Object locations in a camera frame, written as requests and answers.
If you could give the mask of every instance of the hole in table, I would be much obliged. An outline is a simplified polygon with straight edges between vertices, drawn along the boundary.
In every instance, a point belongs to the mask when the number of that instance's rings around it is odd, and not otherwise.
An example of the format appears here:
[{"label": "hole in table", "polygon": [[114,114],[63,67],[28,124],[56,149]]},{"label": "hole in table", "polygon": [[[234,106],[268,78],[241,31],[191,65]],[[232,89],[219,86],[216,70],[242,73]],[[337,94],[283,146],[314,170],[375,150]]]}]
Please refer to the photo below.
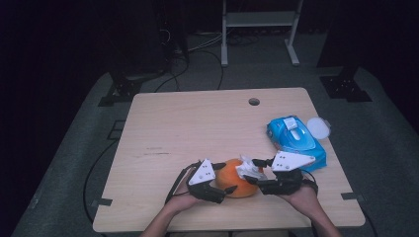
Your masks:
[{"label": "hole in table", "polygon": [[257,98],[250,98],[249,99],[249,104],[251,106],[259,106],[259,104],[261,104],[261,102]]}]

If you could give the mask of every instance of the white shelf frame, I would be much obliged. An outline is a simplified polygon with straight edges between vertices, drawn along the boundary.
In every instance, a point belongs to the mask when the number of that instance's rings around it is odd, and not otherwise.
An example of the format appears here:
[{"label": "white shelf frame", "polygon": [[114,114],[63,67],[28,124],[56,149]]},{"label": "white shelf frame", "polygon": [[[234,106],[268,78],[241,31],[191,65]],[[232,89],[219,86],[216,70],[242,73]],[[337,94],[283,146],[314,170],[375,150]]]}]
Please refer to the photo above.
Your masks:
[{"label": "white shelf frame", "polygon": [[227,13],[226,1],[222,2],[222,42],[221,65],[228,65],[227,28],[231,27],[279,27],[291,26],[291,33],[285,44],[293,66],[299,66],[299,60],[293,49],[293,40],[298,26],[303,0],[298,0],[295,11],[283,12],[238,12]]}]

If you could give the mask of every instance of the white plastic part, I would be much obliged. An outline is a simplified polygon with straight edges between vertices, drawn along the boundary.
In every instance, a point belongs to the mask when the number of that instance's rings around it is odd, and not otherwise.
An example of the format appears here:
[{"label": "white plastic part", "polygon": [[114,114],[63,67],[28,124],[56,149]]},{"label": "white plastic part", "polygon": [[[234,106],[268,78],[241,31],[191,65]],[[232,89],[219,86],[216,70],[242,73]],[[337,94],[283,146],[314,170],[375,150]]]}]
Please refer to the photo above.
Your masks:
[{"label": "white plastic part", "polygon": [[286,125],[287,130],[292,130],[298,127],[298,125],[296,124],[296,120],[293,117],[284,118],[284,124]]},{"label": "white plastic part", "polygon": [[323,118],[311,118],[307,122],[307,128],[316,139],[324,139],[330,135],[330,124]]},{"label": "white plastic part", "polygon": [[243,163],[235,167],[237,171],[237,175],[238,177],[240,177],[240,179],[246,180],[244,176],[250,176],[258,180],[268,180],[268,178],[266,177],[264,173],[259,172],[259,167],[253,164],[252,159],[246,156],[240,155],[240,160],[242,160]]},{"label": "white plastic part", "polygon": [[215,179],[215,172],[213,171],[212,163],[206,158],[189,181],[189,185],[196,185],[213,179]]},{"label": "white plastic part", "polygon": [[291,171],[315,161],[314,156],[301,155],[286,151],[280,151],[272,163],[272,171]]},{"label": "white plastic part", "polygon": [[296,132],[295,129],[291,130],[291,135],[293,136],[293,139],[300,140],[301,137],[298,135],[298,132]]}]

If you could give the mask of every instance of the cable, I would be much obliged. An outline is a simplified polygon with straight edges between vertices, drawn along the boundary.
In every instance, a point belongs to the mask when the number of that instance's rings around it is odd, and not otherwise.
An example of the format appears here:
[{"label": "cable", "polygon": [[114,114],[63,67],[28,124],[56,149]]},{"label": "cable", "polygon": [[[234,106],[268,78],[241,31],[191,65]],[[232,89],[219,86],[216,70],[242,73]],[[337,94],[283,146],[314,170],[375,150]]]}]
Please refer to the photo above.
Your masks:
[{"label": "cable", "polygon": [[87,209],[87,203],[86,203],[86,190],[87,190],[87,183],[89,181],[90,176],[92,175],[93,170],[95,169],[96,165],[98,164],[99,160],[104,156],[104,154],[115,144],[117,143],[120,139],[119,138],[112,138],[112,133],[113,131],[116,130],[121,130],[121,129],[116,129],[116,125],[117,122],[122,122],[124,120],[115,120],[114,125],[112,127],[112,129],[110,130],[110,132],[108,133],[108,140],[113,140],[113,142],[111,144],[109,144],[100,154],[99,156],[96,158],[95,162],[93,163],[93,165],[90,167],[89,173],[86,176],[86,179],[84,181],[84,186],[83,186],[83,208],[84,208],[84,212],[86,213],[86,216],[89,218],[90,222],[93,224],[93,218],[92,216],[90,216],[89,214],[89,210]]},{"label": "cable", "polygon": [[173,196],[174,197],[176,197],[176,196],[182,196],[182,195],[185,195],[185,194],[187,194],[189,191],[186,191],[186,192],[183,192],[183,193],[180,193],[180,194],[173,194]]},{"label": "cable", "polygon": [[227,39],[227,44],[236,47],[248,46],[259,41],[259,37],[257,35],[254,35],[253,37],[255,39],[251,39],[251,37],[244,37],[240,34],[232,35]]},{"label": "cable", "polygon": [[[240,6],[239,6],[239,7],[238,7],[238,9],[237,9],[237,12],[241,12],[241,10],[242,10],[242,8],[243,8],[243,6],[244,6],[244,2],[245,2],[245,0],[241,1]],[[230,29],[228,30],[228,32],[227,32],[227,35],[229,35],[229,34],[230,34],[233,30],[234,30],[234,28],[230,28]],[[204,48],[204,47],[210,46],[210,45],[212,45],[212,44],[214,44],[214,43],[216,43],[216,42],[221,41],[221,39],[222,39],[222,33],[206,33],[206,34],[201,33],[201,34],[195,34],[195,35],[198,35],[198,36],[203,36],[203,35],[210,35],[210,34],[217,34],[217,36],[216,36],[214,39],[210,39],[209,41],[204,42],[204,43],[202,43],[202,44],[200,44],[200,45],[198,45],[198,46],[195,46],[195,47],[189,48],[189,49],[188,49],[188,51],[193,51],[193,50],[201,49],[201,48]]]},{"label": "cable", "polygon": [[166,200],[164,201],[165,204],[172,198],[172,196],[175,196],[174,193],[176,189],[178,189],[179,184],[181,183],[182,179],[185,177],[185,174],[188,172],[188,170],[191,169],[192,167],[195,167],[196,165],[197,163],[191,164],[181,171],[178,178],[176,178],[175,183],[173,184],[172,188],[170,189],[169,194],[167,194]]},{"label": "cable", "polygon": [[371,228],[372,228],[372,230],[373,230],[374,236],[375,236],[375,237],[378,237],[378,233],[377,233],[376,227],[375,227],[375,226],[374,226],[374,224],[373,224],[373,221],[372,221],[372,220],[371,220],[371,218],[367,215],[366,211],[365,211],[362,207],[361,207],[361,211],[363,212],[363,214],[364,214],[364,216],[366,217],[367,221],[370,223],[370,226],[371,226]]},{"label": "cable", "polygon": [[170,74],[172,74],[172,77],[171,78],[169,78],[169,79],[167,79],[167,80],[165,80],[164,82],[162,82],[155,90],[154,90],[154,93],[156,93],[162,86],[164,86],[164,84],[166,84],[167,82],[169,82],[169,81],[171,81],[171,80],[173,80],[173,79],[175,79],[175,81],[176,81],[176,85],[177,85],[177,90],[179,90],[180,91],[180,87],[179,87],[179,82],[178,82],[178,80],[177,80],[177,77],[178,76],[180,76],[180,75],[182,75],[182,74],[184,74],[187,70],[188,70],[188,68],[189,68],[189,63],[186,61],[186,67],[185,67],[185,69],[184,70],[182,70],[179,74],[177,74],[177,75],[173,75],[172,73],[170,73]]},{"label": "cable", "polygon": [[206,51],[206,50],[198,50],[198,51],[192,51],[192,52],[193,52],[193,53],[197,53],[197,52],[209,53],[209,54],[211,54],[212,56],[214,56],[214,57],[215,57],[215,59],[218,61],[219,68],[221,69],[221,76],[220,76],[220,79],[219,79],[219,82],[218,82],[218,86],[216,87],[216,90],[219,90],[219,88],[221,87],[222,79],[223,79],[223,77],[224,77],[224,68],[223,68],[223,67],[222,67],[222,65],[221,65],[221,60],[218,58],[218,56],[217,56],[217,55],[215,55],[215,53],[210,52],[210,51]]},{"label": "cable", "polygon": [[309,176],[311,176],[311,178],[313,179],[313,181],[314,181],[314,183],[316,183],[317,184],[317,182],[315,181],[315,178],[314,178],[314,176],[310,173],[310,172],[308,172],[308,171],[306,171],[306,170],[302,170],[303,172],[305,172],[305,173],[307,173]]},{"label": "cable", "polygon": [[167,31],[167,30],[160,30],[160,32],[165,32],[165,33],[167,33],[167,40],[166,40],[166,42],[162,42],[162,43],[161,43],[161,44],[163,44],[163,45],[166,45],[166,43],[167,43],[167,42],[169,42],[169,41],[170,41],[170,38],[171,38],[170,32],[169,32],[169,31]]}]

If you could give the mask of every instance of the white lid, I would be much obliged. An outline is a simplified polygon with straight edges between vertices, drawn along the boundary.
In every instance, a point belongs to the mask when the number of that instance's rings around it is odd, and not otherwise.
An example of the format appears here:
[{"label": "white lid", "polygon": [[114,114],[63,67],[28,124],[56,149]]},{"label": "white lid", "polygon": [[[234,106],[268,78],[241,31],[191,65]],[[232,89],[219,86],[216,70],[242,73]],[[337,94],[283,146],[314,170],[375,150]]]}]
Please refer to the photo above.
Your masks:
[{"label": "white lid", "polygon": [[311,135],[317,139],[324,139],[330,135],[330,124],[323,118],[311,118],[307,122],[307,128]]}]

